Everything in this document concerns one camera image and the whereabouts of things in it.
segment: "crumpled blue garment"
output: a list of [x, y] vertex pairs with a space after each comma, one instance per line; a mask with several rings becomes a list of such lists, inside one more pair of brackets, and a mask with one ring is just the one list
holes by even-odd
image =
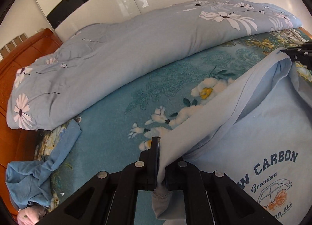
[[81, 133], [76, 121], [71, 120], [60, 142], [46, 161], [10, 162], [7, 165], [6, 184], [12, 200], [20, 209], [33, 202], [48, 207], [52, 194], [49, 176], [59, 168]]

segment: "bed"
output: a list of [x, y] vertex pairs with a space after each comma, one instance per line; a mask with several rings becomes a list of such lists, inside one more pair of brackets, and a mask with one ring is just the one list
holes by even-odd
[[12, 91], [16, 71], [30, 65], [37, 58], [53, 53], [62, 45], [61, 40], [49, 29], [38, 32], [15, 48], [0, 61], [0, 196], [10, 213], [17, 215], [11, 205], [5, 185], [5, 170], [11, 161], [33, 160], [36, 132], [12, 130], [6, 123], [7, 102]]

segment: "silver screw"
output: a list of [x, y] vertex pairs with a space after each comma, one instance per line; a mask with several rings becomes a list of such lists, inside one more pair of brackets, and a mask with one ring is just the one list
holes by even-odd
[[143, 162], [143, 161], [137, 161], [137, 162], [135, 162], [135, 167], [137, 167], [137, 168], [141, 168], [141, 167], [143, 167], [145, 165], [145, 163]]
[[177, 163], [177, 165], [178, 165], [180, 168], [184, 168], [184, 167], [186, 167], [188, 164], [187, 164], [187, 162], [185, 162], [185, 161], [179, 161], [179, 162]]
[[97, 175], [100, 179], [106, 178], [108, 176], [106, 171], [100, 171]]
[[215, 175], [216, 175], [218, 178], [222, 178], [222, 177], [224, 176], [224, 172], [215, 171]]

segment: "orange wheel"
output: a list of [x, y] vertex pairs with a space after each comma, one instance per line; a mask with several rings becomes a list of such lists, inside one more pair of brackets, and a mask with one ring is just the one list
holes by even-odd
[[281, 207], [287, 199], [286, 190], [281, 190], [275, 197], [274, 203], [276, 207]]

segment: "brown leather headboard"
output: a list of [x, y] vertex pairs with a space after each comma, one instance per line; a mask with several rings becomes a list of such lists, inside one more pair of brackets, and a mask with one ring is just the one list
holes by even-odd
[[0, 61], [0, 196], [10, 213], [17, 211], [11, 205], [5, 184], [5, 170], [11, 161], [34, 159], [36, 146], [35, 131], [12, 130], [7, 126], [6, 111], [16, 71], [32, 64], [37, 58], [56, 51], [62, 41], [49, 29], [45, 29], [18, 45]]

